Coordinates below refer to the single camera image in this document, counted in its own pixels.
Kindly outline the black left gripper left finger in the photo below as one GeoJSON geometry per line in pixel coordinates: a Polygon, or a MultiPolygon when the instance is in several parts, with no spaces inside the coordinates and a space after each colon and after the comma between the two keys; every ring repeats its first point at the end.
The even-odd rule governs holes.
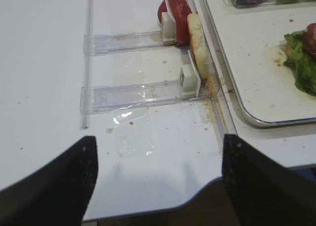
{"type": "Polygon", "coordinates": [[[98,177],[95,136],[84,136],[28,177],[1,190],[2,226],[79,226],[98,177]]]}

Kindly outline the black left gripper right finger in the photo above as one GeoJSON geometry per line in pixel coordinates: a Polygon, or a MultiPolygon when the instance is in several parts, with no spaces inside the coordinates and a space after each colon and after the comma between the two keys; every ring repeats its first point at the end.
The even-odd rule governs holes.
{"type": "Polygon", "coordinates": [[[237,135],[224,136],[222,179],[242,226],[316,224],[316,182],[237,135]]]}

